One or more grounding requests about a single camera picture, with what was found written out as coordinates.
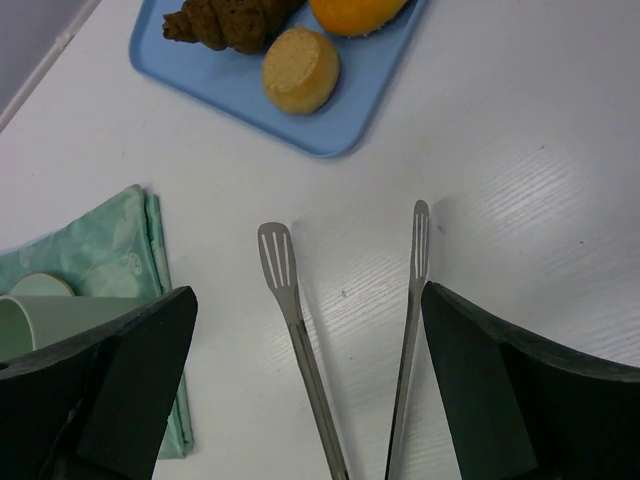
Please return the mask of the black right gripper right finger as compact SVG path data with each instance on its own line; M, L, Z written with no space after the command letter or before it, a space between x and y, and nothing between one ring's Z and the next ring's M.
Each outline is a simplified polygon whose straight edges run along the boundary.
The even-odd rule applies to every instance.
M638 478L638 368L556 343L434 282L421 305L462 478Z

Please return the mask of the steel serving tongs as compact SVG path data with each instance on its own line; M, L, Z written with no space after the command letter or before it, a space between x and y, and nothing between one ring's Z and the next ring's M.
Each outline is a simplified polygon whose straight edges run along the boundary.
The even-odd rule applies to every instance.
M385 466L387 479L400 477L402 437L421 315L420 300L428 273L429 220L428 204L423 200L417 201L412 218L407 315ZM257 243L267 286L289 331L331 477L348 479L347 463L304 322L291 233L282 223L264 223L257 230Z

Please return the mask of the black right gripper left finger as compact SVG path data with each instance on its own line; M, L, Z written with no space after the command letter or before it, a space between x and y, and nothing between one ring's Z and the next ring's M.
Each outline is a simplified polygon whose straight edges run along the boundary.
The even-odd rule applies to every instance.
M180 287L112 321L1 361L5 479L149 479L198 302Z

